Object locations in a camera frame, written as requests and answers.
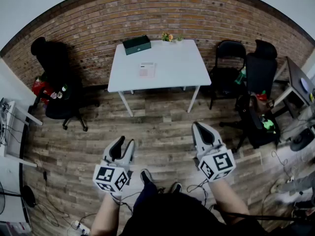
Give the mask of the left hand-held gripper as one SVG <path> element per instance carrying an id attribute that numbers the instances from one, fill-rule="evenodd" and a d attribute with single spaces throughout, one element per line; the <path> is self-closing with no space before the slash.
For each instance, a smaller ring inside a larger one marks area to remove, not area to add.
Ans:
<path id="1" fill-rule="evenodd" d="M 131 139 L 122 156 L 122 145 L 125 136 L 112 141 L 104 150 L 103 159 L 95 166 L 93 182 L 102 191 L 108 193 L 121 193 L 129 185 L 132 171 L 130 163 L 133 159 L 135 141 Z"/>

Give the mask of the person's left forearm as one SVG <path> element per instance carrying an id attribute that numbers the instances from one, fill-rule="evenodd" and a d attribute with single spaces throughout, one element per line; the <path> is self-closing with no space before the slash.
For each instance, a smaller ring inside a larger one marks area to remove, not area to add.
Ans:
<path id="1" fill-rule="evenodd" d="M 106 193 L 91 227 L 91 236 L 116 236 L 121 196 Z"/>

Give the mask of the person's right forearm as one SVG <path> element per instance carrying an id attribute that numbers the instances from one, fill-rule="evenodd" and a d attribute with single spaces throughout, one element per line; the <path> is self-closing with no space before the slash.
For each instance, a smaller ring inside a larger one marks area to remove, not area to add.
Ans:
<path id="1" fill-rule="evenodd" d="M 243 219 L 242 217 L 227 215 L 227 212 L 250 215 L 247 205 L 225 179 L 209 182 L 208 185 L 226 224 L 233 225 Z"/>

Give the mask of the bright green cloth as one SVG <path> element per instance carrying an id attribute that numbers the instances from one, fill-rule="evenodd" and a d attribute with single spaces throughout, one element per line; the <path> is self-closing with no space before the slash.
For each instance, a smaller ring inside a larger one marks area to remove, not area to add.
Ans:
<path id="1" fill-rule="evenodd" d="M 270 119 L 263 116 L 261 122 L 263 124 L 263 127 L 267 130 L 267 132 L 275 133 L 275 125 Z"/>

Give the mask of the black folding chair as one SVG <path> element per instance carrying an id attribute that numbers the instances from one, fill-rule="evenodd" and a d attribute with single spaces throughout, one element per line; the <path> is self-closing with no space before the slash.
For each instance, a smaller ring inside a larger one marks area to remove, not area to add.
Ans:
<path id="1" fill-rule="evenodd" d="M 213 102 L 221 99 L 237 99 L 242 93 L 245 85 L 235 80 L 245 68 L 246 49 L 239 41 L 223 40 L 216 47 L 215 66 L 210 71 L 211 76 L 211 101 L 209 109 L 212 109 Z M 241 67 L 226 67 L 219 64 L 220 59 L 240 59 Z"/>

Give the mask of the green bottle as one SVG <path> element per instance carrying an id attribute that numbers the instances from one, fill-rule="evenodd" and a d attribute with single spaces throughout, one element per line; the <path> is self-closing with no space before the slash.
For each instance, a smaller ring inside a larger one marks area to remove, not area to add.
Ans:
<path id="1" fill-rule="evenodd" d="M 244 67 L 240 72 L 234 83 L 240 85 L 246 79 L 246 68 Z"/>

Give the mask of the person's black clothing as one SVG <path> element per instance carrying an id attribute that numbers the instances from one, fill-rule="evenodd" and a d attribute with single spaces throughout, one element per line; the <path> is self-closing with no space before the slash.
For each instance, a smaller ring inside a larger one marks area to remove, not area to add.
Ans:
<path id="1" fill-rule="evenodd" d="M 158 193 L 146 182 L 120 236 L 265 236 L 253 219 L 221 223 L 199 200 L 184 193 Z"/>

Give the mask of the white power strip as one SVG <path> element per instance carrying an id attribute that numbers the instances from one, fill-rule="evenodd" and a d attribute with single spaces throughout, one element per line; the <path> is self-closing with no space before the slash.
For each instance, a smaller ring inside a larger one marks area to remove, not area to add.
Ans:
<path id="1" fill-rule="evenodd" d="M 91 235 L 90 228 L 85 226 L 83 223 L 80 223 L 78 220 L 72 221 L 71 227 L 74 231 L 80 233 L 81 236 L 90 236 Z"/>

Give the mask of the black high-back office chair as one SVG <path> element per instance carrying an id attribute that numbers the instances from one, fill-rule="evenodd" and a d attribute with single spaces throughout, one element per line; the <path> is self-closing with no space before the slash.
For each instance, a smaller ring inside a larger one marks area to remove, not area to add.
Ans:
<path id="1" fill-rule="evenodd" d="M 269 42 L 259 39 L 255 42 L 255 51 L 248 53 L 246 57 L 246 91 L 237 99 L 235 105 L 241 119 L 236 122 L 219 123 L 221 127 L 228 126 L 243 131 L 237 147 L 232 149 L 233 153 L 238 152 L 245 138 L 248 138 L 254 149 L 271 142 L 277 145 L 280 141 L 280 129 L 271 112 L 274 101 L 270 98 L 278 67 L 277 50 Z M 268 99 L 267 101 L 260 101 L 256 95 L 264 90 Z M 261 122 L 263 116 L 274 123 L 275 133 L 269 133 L 263 127 Z"/>

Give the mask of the grey round machine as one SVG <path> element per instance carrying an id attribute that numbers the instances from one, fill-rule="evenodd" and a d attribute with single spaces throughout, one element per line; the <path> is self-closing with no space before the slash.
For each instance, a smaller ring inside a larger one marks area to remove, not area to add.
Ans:
<path id="1" fill-rule="evenodd" d="M 290 149 L 292 151 L 300 151 L 304 149 L 315 139 L 315 134 L 309 128 L 304 129 L 299 133 L 290 143 Z"/>

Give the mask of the red bag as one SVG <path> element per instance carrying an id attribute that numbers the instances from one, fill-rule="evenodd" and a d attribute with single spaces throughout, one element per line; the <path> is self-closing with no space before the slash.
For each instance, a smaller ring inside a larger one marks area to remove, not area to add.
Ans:
<path id="1" fill-rule="evenodd" d="M 46 98 L 44 97 L 40 99 L 45 105 L 49 103 L 51 94 L 55 92 L 49 82 L 47 82 L 46 79 L 42 79 L 41 76 L 37 76 L 35 78 L 35 82 L 31 90 L 36 96 L 40 96 L 41 93 L 47 96 Z"/>

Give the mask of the black round stand base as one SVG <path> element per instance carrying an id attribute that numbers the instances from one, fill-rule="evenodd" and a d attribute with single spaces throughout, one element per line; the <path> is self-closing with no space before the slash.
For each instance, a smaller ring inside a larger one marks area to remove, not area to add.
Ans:
<path id="1" fill-rule="evenodd" d="M 36 206 L 36 200 L 33 191 L 27 185 L 22 188 L 22 198 L 29 207 Z"/>

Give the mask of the dark green box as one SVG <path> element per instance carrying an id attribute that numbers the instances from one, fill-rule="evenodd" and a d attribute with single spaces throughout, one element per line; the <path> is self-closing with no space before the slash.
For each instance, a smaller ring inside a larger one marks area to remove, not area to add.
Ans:
<path id="1" fill-rule="evenodd" d="M 123 41 L 126 55 L 138 53 L 151 48 L 151 42 L 147 35 Z"/>

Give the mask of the dark desk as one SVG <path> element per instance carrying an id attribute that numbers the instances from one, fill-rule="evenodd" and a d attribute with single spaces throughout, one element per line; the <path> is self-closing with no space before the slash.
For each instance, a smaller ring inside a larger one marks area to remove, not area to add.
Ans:
<path id="1" fill-rule="evenodd" d="M 281 75 L 281 73 L 288 68 L 289 70 L 289 81 L 280 81 L 278 80 L 278 77 Z M 297 115 L 294 113 L 293 109 L 289 105 L 288 100 L 286 99 L 291 93 L 294 93 L 296 96 L 299 97 L 300 100 L 306 105 L 310 106 L 313 102 L 310 98 L 310 93 L 307 93 L 303 90 L 303 87 L 301 85 L 300 79 L 301 78 L 308 78 L 307 75 L 297 66 L 295 62 L 293 62 L 289 57 L 286 57 L 286 60 L 284 64 L 281 66 L 281 68 L 276 72 L 274 76 L 274 82 L 276 83 L 283 83 L 287 84 L 286 89 L 284 92 L 276 99 L 274 100 L 274 107 L 279 105 L 281 102 L 284 103 L 284 107 L 276 111 L 273 116 L 279 117 L 280 115 L 284 114 L 285 112 L 289 112 L 292 118 L 296 118 Z"/>

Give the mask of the white desk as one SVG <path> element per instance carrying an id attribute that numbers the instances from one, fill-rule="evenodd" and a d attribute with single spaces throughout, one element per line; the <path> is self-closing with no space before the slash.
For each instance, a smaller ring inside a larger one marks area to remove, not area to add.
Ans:
<path id="1" fill-rule="evenodd" d="M 15 101 L 8 101 L 5 98 L 0 100 L 0 158 L 9 159 L 10 161 L 15 161 L 17 163 L 21 163 L 31 167 L 37 167 L 36 163 L 32 163 L 21 159 L 20 156 L 16 156 L 9 153 L 10 148 L 10 138 L 13 138 L 19 145 L 22 147 L 22 140 L 18 140 L 14 136 L 14 132 L 23 134 L 22 131 L 13 127 L 13 122 L 15 120 L 21 121 L 25 126 L 29 126 L 29 123 L 26 120 L 22 120 L 14 114 L 15 110 L 17 110 L 21 115 L 29 120 L 35 122 L 37 125 L 42 126 L 43 122 L 39 119 L 35 118 L 33 115 L 26 112 L 23 108 L 18 106 Z"/>

